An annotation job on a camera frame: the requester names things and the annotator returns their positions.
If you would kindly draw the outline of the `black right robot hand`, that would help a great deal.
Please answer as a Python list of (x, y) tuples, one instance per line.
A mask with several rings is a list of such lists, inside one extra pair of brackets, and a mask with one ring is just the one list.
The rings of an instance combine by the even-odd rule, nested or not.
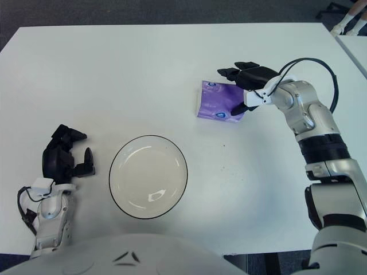
[(235, 62), (235, 68), (218, 69), (217, 72), (227, 80), (235, 82), (239, 88), (253, 92), (262, 103), (267, 102), (265, 97), (268, 92), (260, 90), (265, 88), (271, 79), (280, 75), (277, 71), (254, 62)]

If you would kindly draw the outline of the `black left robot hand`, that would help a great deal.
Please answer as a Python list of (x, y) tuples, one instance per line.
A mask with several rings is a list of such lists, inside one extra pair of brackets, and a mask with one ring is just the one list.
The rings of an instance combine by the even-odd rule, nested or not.
[(87, 135), (80, 131), (59, 125), (42, 153), (43, 176), (53, 179), (55, 184), (69, 184), (72, 178), (94, 175), (93, 154), (89, 147), (85, 150), (83, 163), (76, 164), (71, 153), (73, 144), (86, 138)]

